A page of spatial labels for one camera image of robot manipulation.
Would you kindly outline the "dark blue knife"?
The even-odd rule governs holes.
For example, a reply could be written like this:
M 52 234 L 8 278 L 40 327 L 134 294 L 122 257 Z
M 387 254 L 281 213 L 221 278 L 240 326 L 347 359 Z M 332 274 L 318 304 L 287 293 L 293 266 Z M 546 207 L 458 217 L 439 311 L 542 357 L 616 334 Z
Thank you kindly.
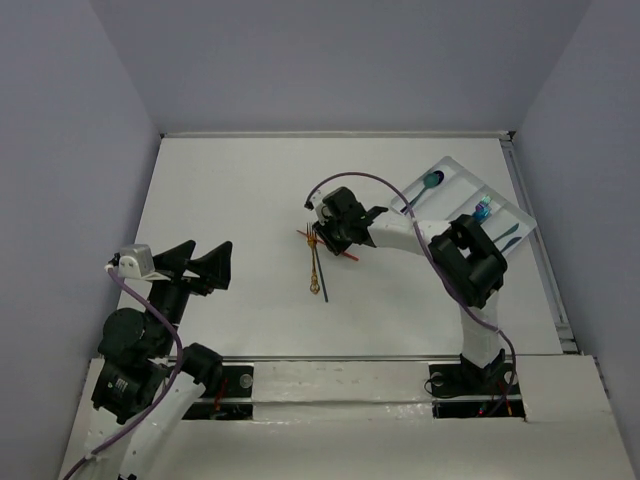
M 512 246 L 518 244 L 520 241 L 522 240 L 522 238 L 520 236 L 515 236 L 513 238 L 511 238 L 506 244 L 505 246 L 501 249 L 502 252 L 505 252 L 506 250 L 508 250 L 509 248 L 511 248 Z

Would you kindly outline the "orange chopstick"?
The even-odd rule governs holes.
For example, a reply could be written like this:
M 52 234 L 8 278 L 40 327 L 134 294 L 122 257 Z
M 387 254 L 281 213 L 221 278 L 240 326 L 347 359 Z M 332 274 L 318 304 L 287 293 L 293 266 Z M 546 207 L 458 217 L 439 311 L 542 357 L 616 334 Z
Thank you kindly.
M 299 230 L 299 229 L 296 229 L 295 231 L 297 233 L 299 233 L 300 235 L 303 235 L 305 238 L 308 238 L 310 236 L 310 234 L 307 233 L 306 231 L 302 231 L 302 230 Z M 317 245 L 322 245 L 323 247 L 326 247 L 326 243 L 323 240 L 321 240 L 317 235 L 314 236 L 314 239 L 315 239 L 315 242 L 316 242 Z M 351 260 L 356 261 L 356 262 L 360 261 L 359 257 L 357 257 L 356 255 L 353 255 L 353 254 L 351 254 L 349 252 L 346 252 L 346 251 L 337 254 L 337 256 L 342 256 L 344 258 L 348 258 L 348 259 L 351 259 Z

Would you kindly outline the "teal plastic knife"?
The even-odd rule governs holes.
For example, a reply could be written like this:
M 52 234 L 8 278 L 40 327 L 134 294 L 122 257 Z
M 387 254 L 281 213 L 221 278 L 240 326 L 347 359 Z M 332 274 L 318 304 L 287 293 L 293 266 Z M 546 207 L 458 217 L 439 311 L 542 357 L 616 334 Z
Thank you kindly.
M 519 228 L 519 223 L 514 224 L 512 227 L 510 227 L 504 233 L 502 233 L 501 235 L 496 237 L 493 241 L 497 242 L 497 241 L 501 240 L 502 238 L 505 238 L 505 237 L 508 237 L 508 236 L 514 234 L 518 230 L 518 228 Z

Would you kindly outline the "teal plastic spoon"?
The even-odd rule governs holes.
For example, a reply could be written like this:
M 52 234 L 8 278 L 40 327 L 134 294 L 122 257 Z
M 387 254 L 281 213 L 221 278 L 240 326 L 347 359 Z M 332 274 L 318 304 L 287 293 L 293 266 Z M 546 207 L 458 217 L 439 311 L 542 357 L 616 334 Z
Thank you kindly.
M 434 173 L 436 172 L 431 172 L 427 175 L 425 175 L 422 178 L 422 189 L 420 190 L 420 192 L 412 199 L 409 201 L 409 205 L 411 207 L 414 207 L 416 205 L 416 203 L 418 202 L 418 200 L 430 189 L 435 188 L 436 186 L 438 186 L 440 183 L 438 182 L 437 177 L 434 175 Z

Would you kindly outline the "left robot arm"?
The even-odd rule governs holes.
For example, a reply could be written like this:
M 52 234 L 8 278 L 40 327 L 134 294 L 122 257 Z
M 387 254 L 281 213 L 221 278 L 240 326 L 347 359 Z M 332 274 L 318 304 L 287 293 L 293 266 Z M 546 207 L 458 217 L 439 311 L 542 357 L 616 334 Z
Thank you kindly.
M 191 296 L 228 288 L 233 244 L 225 241 L 199 258 L 195 247 L 188 240 L 152 254 L 146 244 L 131 244 L 106 264 L 109 277 L 142 307 L 119 308 L 103 324 L 104 363 L 91 396 L 85 452 L 68 478 L 144 478 L 195 401 L 224 393 L 222 356 L 198 343 L 184 345 L 178 327 Z

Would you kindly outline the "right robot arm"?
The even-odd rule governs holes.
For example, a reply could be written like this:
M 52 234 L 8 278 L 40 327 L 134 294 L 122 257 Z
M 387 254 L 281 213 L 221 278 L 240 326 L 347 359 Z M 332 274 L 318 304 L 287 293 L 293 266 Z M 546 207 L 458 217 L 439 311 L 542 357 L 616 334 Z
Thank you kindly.
M 334 255 L 357 244 L 426 257 L 459 305 L 463 332 L 459 363 L 452 373 L 439 374 L 433 387 L 449 398 L 493 387 L 505 361 L 496 304 L 507 262 L 474 217 L 419 221 L 383 206 L 366 209 L 346 187 L 315 193 L 305 208 L 316 213 L 313 231 Z

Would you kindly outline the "iridescent blue fork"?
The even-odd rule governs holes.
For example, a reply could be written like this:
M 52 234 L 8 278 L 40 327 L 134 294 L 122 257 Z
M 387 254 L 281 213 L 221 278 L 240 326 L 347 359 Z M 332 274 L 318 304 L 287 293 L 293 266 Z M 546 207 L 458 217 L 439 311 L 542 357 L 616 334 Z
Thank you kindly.
M 479 206 L 475 209 L 472 217 L 479 223 L 484 223 L 491 215 L 491 208 L 488 206 Z

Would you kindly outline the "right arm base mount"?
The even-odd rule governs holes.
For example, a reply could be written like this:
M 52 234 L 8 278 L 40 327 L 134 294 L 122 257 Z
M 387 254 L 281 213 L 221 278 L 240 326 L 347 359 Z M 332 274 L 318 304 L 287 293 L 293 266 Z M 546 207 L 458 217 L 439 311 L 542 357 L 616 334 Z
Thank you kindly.
M 487 383 L 473 385 L 463 379 L 460 364 L 436 363 L 429 366 L 423 389 L 432 399 L 436 419 L 525 419 L 520 387 L 512 373 L 508 362 Z

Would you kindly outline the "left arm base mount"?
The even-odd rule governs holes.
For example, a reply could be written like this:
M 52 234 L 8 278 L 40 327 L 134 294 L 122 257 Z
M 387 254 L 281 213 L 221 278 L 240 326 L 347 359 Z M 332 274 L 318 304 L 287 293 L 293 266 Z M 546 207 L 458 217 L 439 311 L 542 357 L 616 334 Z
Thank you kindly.
M 253 418 L 253 364 L 225 364 L 218 390 L 205 393 L 184 414 L 188 421 L 245 421 Z

